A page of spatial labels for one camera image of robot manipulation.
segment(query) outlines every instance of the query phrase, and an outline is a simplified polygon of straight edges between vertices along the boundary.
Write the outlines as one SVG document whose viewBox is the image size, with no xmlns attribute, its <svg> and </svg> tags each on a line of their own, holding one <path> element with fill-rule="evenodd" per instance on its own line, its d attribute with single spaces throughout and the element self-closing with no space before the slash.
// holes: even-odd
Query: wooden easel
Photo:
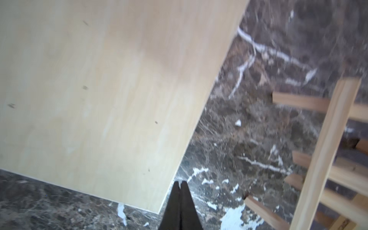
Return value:
<svg viewBox="0 0 368 230">
<path fill-rule="evenodd" d="M 278 92 L 272 94 L 274 103 L 327 113 L 312 157 L 293 151 L 293 162 L 308 168 L 308 172 L 305 178 L 291 174 L 284 180 L 301 190 L 291 224 L 252 197 L 244 200 L 276 230 L 309 230 L 313 220 L 330 230 L 368 229 L 368 169 L 344 158 L 337 158 L 332 165 L 348 118 L 368 123 L 368 106 L 354 104 L 360 82 L 356 78 L 339 80 L 331 100 Z M 358 194 L 349 200 L 325 188 L 327 179 Z M 319 202 L 341 216 L 333 220 L 316 212 Z"/>
</svg>

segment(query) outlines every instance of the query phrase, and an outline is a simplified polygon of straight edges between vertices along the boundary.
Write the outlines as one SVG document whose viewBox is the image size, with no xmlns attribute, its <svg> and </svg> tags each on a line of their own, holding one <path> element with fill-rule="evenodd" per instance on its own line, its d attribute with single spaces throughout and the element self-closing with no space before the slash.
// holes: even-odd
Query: light wood grain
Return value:
<svg viewBox="0 0 368 230">
<path fill-rule="evenodd" d="M 349 199 L 327 188 L 322 194 L 322 200 L 324 205 L 349 218 L 358 225 L 368 226 L 368 210 L 362 205 L 353 203 Z"/>
<path fill-rule="evenodd" d="M 362 151 L 363 153 L 367 154 L 368 155 L 368 140 L 365 140 L 365 139 L 361 139 L 357 146 L 356 146 L 356 149 L 357 150 L 360 150 Z"/>
<path fill-rule="evenodd" d="M 368 198 L 361 194 L 357 194 L 351 202 L 356 205 L 361 205 L 363 208 L 368 210 Z M 355 222 L 344 216 L 339 216 L 331 225 L 329 230 L 357 230 L 357 228 L 358 226 Z"/>
<path fill-rule="evenodd" d="M 158 213 L 247 3 L 1 1 L 0 168 Z"/>
<path fill-rule="evenodd" d="M 301 175 L 297 175 L 297 174 L 291 174 L 288 175 L 284 181 L 286 183 L 288 183 L 289 185 L 293 186 L 294 188 L 301 190 L 303 187 L 303 178 Z M 355 221 L 357 220 L 356 216 L 352 216 L 355 215 L 356 212 L 360 212 L 363 210 L 363 214 L 360 214 L 359 218 L 361 218 L 362 216 L 366 215 L 367 212 L 364 210 L 365 207 L 362 206 L 364 204 L 364 199 L 361 199 L 361 197 L 364 197 L 362 195 L 359 195 L 360 200 L 363 202 L 362 204 L 358 203 L 358 202 L 354 202 L 353 201 L 349 201 L 348 199 L 344 198 L 343 196 L 329 190 L 329 189 L 324 189 L 322 196 L 321 196 L 321 200 L 320 202 L 324 205 L 326 205 L 327 207 L 330 207 L 331 209 L 335 210 L 336 212 L 340 213 L 340 214 L 344 214 L 345 216 L 349 217 L 349 218 L 353 218 Z M 317 221 L 318 223 L 322 224 L 323 226 L 325 226 L 326 228 L 329 228 L 330 226 L 332 226 L 332 222 L 333 219 L 324 215 L 323 213 L 318 213 L 316 212 L 316 215 L 314 217 L 314 220 Z M 336 220 L 334 222 L 334 226 L 336 225 L 342 225 L 343 222 L 345 222 L 346 224 L 349 221 L 342 221 L 341 218 L 338 220 Z"/>
<path fill-rule="evenodd" d="M 252 209 L 257 215 L 259 215 L 262 219 L 265 220 L 271 227 L 276 230 L 286 230 L 289 229 L 290 225 L 284 219 L 279 217 L 276 213 L 273 213 L 272 210 L 266 208 L 262 203 L 256 201 L 252 197 L 247 197 L 244 200 L 245 205 Z"/>
<path fill-rule="evenodd" d="M 302 175 L 292 173 L 285 177 L 284 181 L 298 190 L 302 190 L 304 178 Z"/>
<path fill-rule="evenodd" d="M 290 229 L 308 230 L 312 224 L 360 82 L 346 78 L 336 84 Z"/>
<path fill-rule="evenodd" d="M 314 221 L 319 223 L 320 225 L 324 226 L 325 228 L 331 227 L 334 223 L 334 219 L 330 216 L 325 215 L 323 212 L 317 211 L 316 215 L 314 216 Z"/>
<path fill-rule="evenodd" d="M 293 95 L 289 93 L 272 93 L 272 101 L 276 104 L 283 104 L 301 109 L 308 109 L 326 113 L 330 100 L 313 96 Z M 349 117 L 356 121 L 368 122 L 368 105 L 354 104 Z"/>
<path fill-rule="evenodd" d="M 337 157 L 334 165 L 352 172 L 359 173 L 363 176 L 368 176 L 367 167 L 346 158 Z"/>
<path fill-rule="evenodd" d="M 308 168 L 311 162 L 311 156 L 298 151 L 293 151 L 293 162 Z M 352 163 L 348 160 L 340 159 L 339 163 L 349 166 L 338 167 L 333 165 L 330 173 L 328 174 L 328 178 L 360 194 L 368 196 L 368 175 L 363 174 L 364 172 L 367 172 L 368 169 L 359 164 L 355 164 L 354 167 L 351 167 Z"/>
</svg>

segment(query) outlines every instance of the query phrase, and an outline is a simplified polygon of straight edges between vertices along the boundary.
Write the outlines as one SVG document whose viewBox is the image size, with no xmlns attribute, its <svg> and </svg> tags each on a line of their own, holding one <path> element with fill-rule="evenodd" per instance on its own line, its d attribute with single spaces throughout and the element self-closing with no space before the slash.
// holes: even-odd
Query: wooden rack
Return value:
<svg viewBox="0 0 368 230">
<path fill-rule="evenodd" d="M 339 80 L 331 100 L 273 92 L 274 103 L 326 112 L 313 155 L 293 151 L 293 162 L 308 168 L 308 172 L 305 178 L 291 174 L 284 180 L 301 190 L 291 224 L 252 197 L 244 200 L 250 209 L 276 230 L 309 230 L 313 220 L 329 230 L 368 229 L 368 168 L 344 158 L 337 158 L 333 165 L 347 120 L 350 118 L 368 123 L 368 106 L 354 104 L 360 82 L 357 78 Z M 361 141 L 357 149 L 368 153 L 368 142 Z M 358 194 L 349 200 L 325 188 L 327 179 Z M 341 216 L 334 220 L 317 212 L 319 202 Z"/>
</svg>

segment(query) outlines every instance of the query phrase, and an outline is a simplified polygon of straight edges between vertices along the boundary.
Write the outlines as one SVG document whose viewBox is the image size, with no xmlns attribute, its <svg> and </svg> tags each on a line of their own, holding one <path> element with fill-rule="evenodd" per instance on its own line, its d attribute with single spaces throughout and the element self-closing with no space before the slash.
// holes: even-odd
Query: plywood board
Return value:
<svg viewBox="0 0 368 230">
<path fill-rule="evenodd" d="M 159 212 L 247 3 L 0 1 L 0 168 Z"/>
</svg>

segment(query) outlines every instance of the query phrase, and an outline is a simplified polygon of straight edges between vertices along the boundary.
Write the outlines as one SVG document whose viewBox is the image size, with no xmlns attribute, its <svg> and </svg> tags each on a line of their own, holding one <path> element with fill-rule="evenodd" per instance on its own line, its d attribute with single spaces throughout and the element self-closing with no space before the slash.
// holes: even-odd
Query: dark marble floor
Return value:
<svg viewBox="0 0 368 230">
<path fill-rule="evenodd" d="M 327 98 L 341 76 L 358 76 L 356 101 L 368 103 L 367 35 L 366 0 L 251 0 L 176 175 L 204 229 L 271 229 L 246 192 L 292 219 L 299 192 L 283 179 L 305 171 L 291 151 L 313 152 L 324 115 L 274 105 L 271 92 Z M 349 121 L 341 147 L 362 137 L 367 125 Z M 163 213 L 119 208 L 125 219 L 117 203 L 0 170 L 0 229 L 156 229 Z"/>
</svg>

